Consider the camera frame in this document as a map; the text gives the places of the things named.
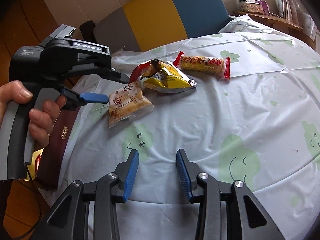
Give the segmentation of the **person's left hand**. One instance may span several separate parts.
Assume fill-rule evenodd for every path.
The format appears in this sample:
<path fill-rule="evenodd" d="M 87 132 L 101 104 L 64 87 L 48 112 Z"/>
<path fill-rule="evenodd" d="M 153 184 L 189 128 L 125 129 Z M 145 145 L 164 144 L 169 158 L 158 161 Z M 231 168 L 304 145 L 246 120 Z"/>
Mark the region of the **person's left hand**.
<path fill-rule="evenodd" d="M 1 86 L 1 119 L 3 119 L 7 105 L 14 101 L 17 104 L 28 103 L 33 94 L 27 90 L 20 81 L 12 81 Z M 66 97 L 61 95 L 56 101 L 47 99 L 43 102 L 42 109 L 29 111 L 29 132 L 35 140 L 34 150 L 40 150 L 49 144 L 49 135 L 53 130 L 61 108 L 66 104 Z"/>

